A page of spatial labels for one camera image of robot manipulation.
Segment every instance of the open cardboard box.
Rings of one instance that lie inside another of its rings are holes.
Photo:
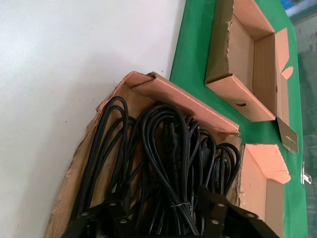
[[[244,145],[239,206],[257,214],[280,238],[283,237],[284,184],[289,180],[277,145]]]
[[[250,121],[278,118],[283,145],[298,152],[289,127],[287,29],[275,34],[254,0],[217,0],[206,85]]]
[[[144,109],[153,105],[155,101],[161,101],[161,102],[166,102],[166,103],[176,105],[179,109],[181,109],[186,114],[192,114],[195,119],[200,121],[202,127],[208,129],[213,134],[217,143],[220,143],[224,140],[231,142],[231,140],[233,140],[234,138],[237,138],[236,136],[239,135],[239,131],[238,131],[239,126],[237,124],[228,120],[227,118],[225,118],[218,112],[214,111],[213,109],[208,107],[206,104],[197,100],[196,98],[194,98],[193,96],[185,92],[184,90],[180,89],[173,83],[160,77],[158,74],[150,73],[148,75],[144,75],[137,72],[132,72],[128,74],[118,84],[118,86],[108,96],[108,98],[105,99],[97,107],[97,113],[95,118],[87,126],[85,137],[74,153],[73,160],[66,173],[60,192],[56,198],[55,205],[52,209],[47,230],[44,236],[45,238],[60,238],[68,226],[71,211],[76,199],[76,195],[81,183],[82,175],[83,175],[86,162],[88,159],[88,155],[90,152],[91,143],[92,143],[97,125],[99,123],[100,117],[102,115],[103,108],[105,107],[107,102],[114,96],[121,96],[122,98],[125,99],[129,108],[129,115],[135,118]],[[116,114],[114,112],[111,114],[111,116],[108,119],[109,123],[106,126],[105,132],[112,125],[112,122],[114,122],[119,117],[120,117],[119,113]],[[103,201],[104,193],[106,191],[106,188],[108,187],[110,176],[112,174],[113,167],[114,167],[114,162],[116,158],[116,150],[117,150],[116,148],[117,147],[114,147],[114,149],[110,153],[107,159],[107,163],[105,163],[103,170],[97,180],[91,206],[98,205],[102,203]],[[275,156],[274,154],[272,154],[272,156],[273,157],[270,157],[271,160],[275,160],[275,159],[283,160],[281,157],[274,157]],[[136,157],[135,163],[139,163],[141,158],[142,156]],[[253,176],[254,175],[246,176],[246,178],[248,179],[247,181],[252,180]],[[234,204],[236,203],[236,199],[238,199],[238,195],[239,195],[239,190],[238,190],[238,183],[240,181],[239,178],[244,178],[244,177],[241,177],[240,175],[238,179],[235,181],[235,185],[232,190],[235,190],[236,196],[232,195],[233,192],[231,191],[231,195],[229,197],[229,201],[231,201]],[[265,183],[258,184],[258,186],[261,186],[259,187],[259,189],[266,188]],[[257,195],[257,192],[258,192],[257,188],[255,187],[254,190],[246,191],[245,197],[250,197],[251,199],[252,196]],[[281,192],[278,196],[281,196],[279,197],[279,199],[283,199],[283,194]]]

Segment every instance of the coiled cable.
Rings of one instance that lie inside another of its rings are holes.
[[[114,105],[117,101],[122,107]],[[105,133],[115,110],[121,117]],[[105,199],[135,181],[129,218],[141,235],[202,235],[205,222],[196,210],[199,187],[226,195],[240,167],[235,146],[217,145],[209,131],[177,107],[158,102],[135,119],[124,99],[113,97],[97,126],[72,219],[90,207],[97,178],[117,143]],[[142,161],[133,166],[138,147]]]

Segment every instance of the white wall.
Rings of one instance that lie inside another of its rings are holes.
[[[169,78],[185,0],[0,1],[0,237],[42,237],[95,107]]]

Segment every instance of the green mat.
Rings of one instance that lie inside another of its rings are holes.
[[[187,0],[179,33],[170,80],[210,107],[240,125],[243,143],[276,143],[288,167],[291,180],[285,185],[284,236],[306,238],[305,187],[301,184],[303,130],[298,76],[297,45],[294,28],[279,0],[257,0],[275,31],[288,29],[293,75],[288,80],[290,126],[299,136],[295,158],[282,146],[275,121],[251,123],[204,85],[215,0]]]

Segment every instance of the hole in cardboard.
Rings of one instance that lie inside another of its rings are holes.
[[[291,141],[292,143],[295,144],[295,141],[294,141],[291,137],[289,137],[288,135],[286,135],[285,137],[286,137],[289,141]]]
[[[245,107],[247,104],[246,103],[236,103],[236,105],[239,107]]]

